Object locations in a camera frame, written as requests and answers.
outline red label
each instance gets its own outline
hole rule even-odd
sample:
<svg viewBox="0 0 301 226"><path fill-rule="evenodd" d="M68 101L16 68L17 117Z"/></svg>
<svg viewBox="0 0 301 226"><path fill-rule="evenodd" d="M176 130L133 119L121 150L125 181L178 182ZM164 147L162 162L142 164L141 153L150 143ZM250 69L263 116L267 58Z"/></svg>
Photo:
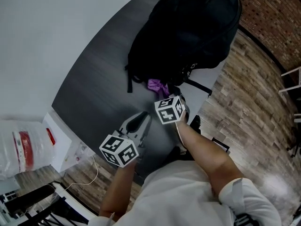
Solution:
<svg viewBox="0 0 301 226"><path fill-rule="evenodd" d="M21 142L24 150L25 168L26 171L30 171L33 168L32 143L30 141L30 137L27 131L20 131L19 134L21 137Z"/></svg>
<svg viewBox="0 0 301 226"><path fill-rule="evenodd" d="M19 172L20 172L20 171L21 171L21 167L20 167L20 157L19 157L19 152L18 152L17 142L16 142L16 138L15 138L15 135L14 135L14 133L13 133L13 138L14 138L14 143L15 143L15 147L16 147L16 153L17 153L18 162L19 162Z"/></svg>
<svg viewBox="0 0 301 226"><path fill-rule="evenodd" d="M50 140L51 140L51 142L52 142L52 145L55 145L55 139L53 138L53 135L52 135L50 129L49 129L49 128L46 128L46 130L47 130L47 132L48 132L48 135L49 135L49 137L50 137Z"/></svg>

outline dark gray table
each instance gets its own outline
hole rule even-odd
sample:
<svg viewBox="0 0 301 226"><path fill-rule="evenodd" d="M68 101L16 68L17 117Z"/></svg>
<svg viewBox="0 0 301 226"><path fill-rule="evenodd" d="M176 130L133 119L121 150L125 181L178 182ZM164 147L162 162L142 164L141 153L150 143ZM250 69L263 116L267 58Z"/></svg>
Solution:
<svg viewBox="0 0 301 226"><path fill-rule="evenodd" d="M158 1L131 0L113 16L79 56L52 104L70 129L101 157L99 146L108 134L119 129L133 114L150 112L153 121L144 141L146 154L136 169L142 177L157 169L178 142L171 125L163 126L156 115L154 102L158 97L153 91L147 90L145 84L133 82L133 93L127 93L124 70L127 55ZM222 66L223 63L212 70L204 70L203 76L198 74L200 72L191 76L211 88ZM207 93L184 84L181 90L193 110L191 121Z"/></svg>

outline sleeve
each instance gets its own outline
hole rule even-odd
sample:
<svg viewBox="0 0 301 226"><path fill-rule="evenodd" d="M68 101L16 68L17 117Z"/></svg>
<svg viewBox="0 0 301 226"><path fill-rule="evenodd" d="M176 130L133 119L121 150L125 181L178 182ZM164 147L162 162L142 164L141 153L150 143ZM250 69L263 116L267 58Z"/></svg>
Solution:
<svg viewBox="0 0 301 226"><path fill-rule="evenodd" d="M115 222L106 217L95 217L88 222L88 226L112 226Z"/></svg>
<svg viewBox="0 0 301 226"><path fill-rule="evenodd" d="M229 182L221 190L219 200L237 216L246 213L261 226L281 226L276 208L249 179L239 178Z"/></svg>

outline white t-shirt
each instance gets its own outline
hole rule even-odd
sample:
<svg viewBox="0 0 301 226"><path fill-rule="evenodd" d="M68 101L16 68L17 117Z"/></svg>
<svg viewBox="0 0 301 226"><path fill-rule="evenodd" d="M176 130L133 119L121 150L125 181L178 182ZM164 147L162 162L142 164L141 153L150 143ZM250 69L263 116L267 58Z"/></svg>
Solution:
<svg viewBox="0 0 301 226"><path fill-rule="evenodd" d="M249 214L261 226L281 226L275 207L246 178L228 183L215 197L194 161L175 161L151 173L133 208L117 223L96 217L89 226L233 226Z"/></svg>

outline purple cloth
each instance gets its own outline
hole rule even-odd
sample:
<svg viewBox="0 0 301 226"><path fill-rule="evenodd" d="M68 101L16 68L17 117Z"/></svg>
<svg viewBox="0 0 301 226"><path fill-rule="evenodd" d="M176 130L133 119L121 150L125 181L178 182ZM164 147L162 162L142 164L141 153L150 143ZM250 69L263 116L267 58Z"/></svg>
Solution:
<svg viewBox="0 0 301 226"><path fill-rule="evenodd" d="M149 82L147 83L147 88L157 92L158 94L159 94L159 91L162 90L166 96L169 96L169 90L168 90L167 84L163 85L160 82L160 80L149 79Z"/></svg>

